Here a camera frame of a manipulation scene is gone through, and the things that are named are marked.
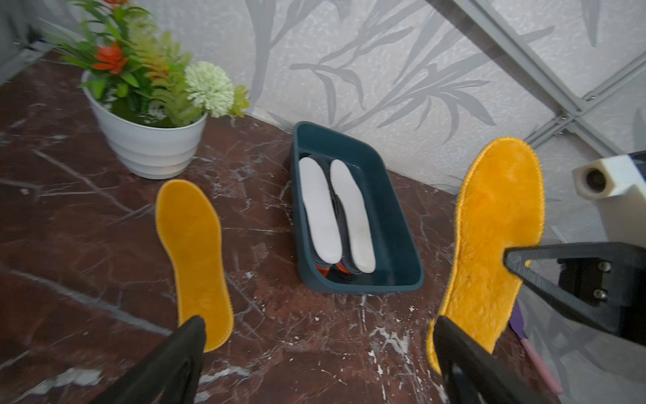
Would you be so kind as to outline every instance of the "fuzzy yellow insole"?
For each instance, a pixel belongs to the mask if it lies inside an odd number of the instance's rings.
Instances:
[[[220,219],[192,182],[161,186],[156,205],[157,234],[175,271],[179,323],[194,315],[206,323],[204,352],[224,344],[233,330],[233,309],[222,266]]]
[[[455,255],[438,316],[445,315],[488,352],[507,325],[521,280],[503,265],[506,248],[538,245],[545,222],[541,165],[529,145],[500,138],[467,174],[455,213]],[[431,324],[428,360],[440,372]]]

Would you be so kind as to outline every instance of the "metal frame bar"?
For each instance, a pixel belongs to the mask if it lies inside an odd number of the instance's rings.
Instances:
[[[486,0],[454,0],[561,108],[576,115],[585,108],[577,97]]]
[[[583,116],[619,91],[630,80],[646,71],[646,52],[613,74],[583,98],[578,98],[541,58],[494,10],[487,0],[453,0],[473,21],[484,30],[563,110],[542,127],[530,134],[525,141],[533,148],[540,146],[563,130],[578,135],[604,157],[626,152],[585,121]]]
[[[583,117],[576,118],[567,124],[566,129],[578,135],[591,148],[603,157],[612,157],[626,152],[621,147],[593,128]]]
[[[646,52],[639,55],[623,69],[613,74],[603,83],[599,84],[597,88],[586,94],[583,99],[587,101],[589,106],[584,109],[581,115],[590,112],[603,100],[606,100],[608,97],[622,89],[623,86],[630,82],[630,80],[639,76],[644,70],[646,70]]]

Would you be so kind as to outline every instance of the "marble countertop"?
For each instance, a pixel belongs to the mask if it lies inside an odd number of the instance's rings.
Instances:
[[[77,88],[43,60],[0,87],[0,401],[83,403],[177,328],[171,263],[154,225],[162,182],[114,157]],[[223,227],[231,338],[204,355],[196,401],[440,403],[426,334],[451,270],[455,198],[391,173],[426,278],[410,293],[324,295],[299,280],[291,135],[210,119],[180,176]],[[516,337],[494,355],[544,392]]]

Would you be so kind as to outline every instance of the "flower pot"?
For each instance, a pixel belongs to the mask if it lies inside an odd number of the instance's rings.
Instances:
[[[81,81],[88,80],[90,74],[86,70]],[[181,174],[191,163],[202,138],[206,113],[197,122],[184,127],[149,127],[111,113],[86,87],[83,92],[90,100],[92,112],[110,148],[130,172],[151,180],[164,180]]]

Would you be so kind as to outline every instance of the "plastic tray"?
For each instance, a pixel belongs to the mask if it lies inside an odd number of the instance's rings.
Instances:
[[[351,282],[333,282],[320,274],[312,260],[309,226],[302,203],[299,156],[317,154],[345,162],[363,193],[377,267]],[[379,154],[369,145],[311,122],[294,128],[291,172],[298,274],[308,288],[322,293],[391,293],[419,289],[424,270],[393,184]]]

